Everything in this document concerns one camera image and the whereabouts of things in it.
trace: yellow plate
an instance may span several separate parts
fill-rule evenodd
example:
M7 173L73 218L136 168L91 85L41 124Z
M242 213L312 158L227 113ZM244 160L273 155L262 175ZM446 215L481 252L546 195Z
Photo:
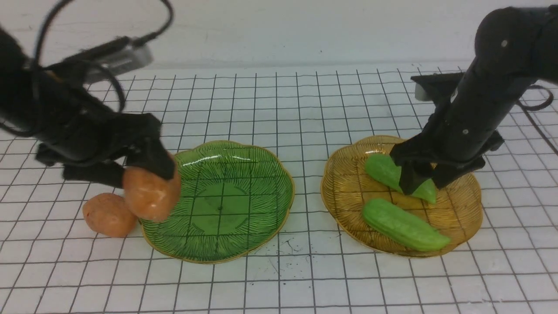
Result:
M364 171L369 154L389 154L399 137L371 136L345 146L331 155L321 181L321 197L337 223L351 237L378 251L407 257L426 258L446 254L473 237L483 221L480 186L472 174L438 191L436 205L388 189ZM427 221L451 238L440 251L419 252L406 248L374 231L361 217L364 204L384 198Z

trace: green cucumber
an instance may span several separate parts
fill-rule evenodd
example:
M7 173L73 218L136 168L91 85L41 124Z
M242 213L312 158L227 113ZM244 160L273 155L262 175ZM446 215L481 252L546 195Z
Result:
M451 241L426 221L383 198L368 201L362 209L362 218L386 237L420 252L439 251Z
M389 155L371 154L366 160L364 170L374 180L387 185L399 193L403 193L403 190L399 186L401 167L396 166ZM424 181L411 196L424 199L430 204L436 204L436 195L436 185L434 185L432 179L428 179Z

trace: potato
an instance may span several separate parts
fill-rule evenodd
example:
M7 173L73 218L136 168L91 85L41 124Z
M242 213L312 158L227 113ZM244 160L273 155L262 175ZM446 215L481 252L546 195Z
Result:
M169 181L143 168L128 167L124 172L122 184L128 208L144 220L164 221L180 198L180 175L177 165L174 177Z
M112 193L91 198L83 205L82 212L91 230L109 237L126 237L137 223L124 198Z

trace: white grid surface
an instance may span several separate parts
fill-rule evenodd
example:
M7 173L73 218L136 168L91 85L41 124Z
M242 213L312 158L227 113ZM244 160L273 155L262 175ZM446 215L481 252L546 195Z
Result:
M278 236L234 261L199 265L91 232L80 206L113 189L65 182L36 141L0 134L0 312L208 314L550 314L558 308L558 157L519 108L476 172L485 220L442 258L375 253L340 231L320 198L325 162L370 135L410 137L434 105L410 76L467 64L142 71L121 77L129 112L163 122L176 152L233 140L274 153L296 183ZM105 83L90 92L116 107ZM529 91L529 105L545 95ZM558 102L535 119L558 138Z

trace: amber glass plate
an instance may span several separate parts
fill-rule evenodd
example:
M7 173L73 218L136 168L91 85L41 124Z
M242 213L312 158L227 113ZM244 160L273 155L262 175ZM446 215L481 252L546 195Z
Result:
M351 237L374 250L414 258L443 255L467 242L480 229L480 186L472 174L465 175L439 190L436 205L431 205L391 190L366 174L364 163L370 154L389 154L393 145L402 141L393 136L371 136L337 150L325 166L322 200ZM361 217L364 204L372 198L384 198L422 218L450 237L451 243L440 251L419 252L374 231Z
M265 244L285 223L295 185L270 151L214 141L175 159L180 200L164 222L142 221L144 237L159 252L195 263L232 260Z

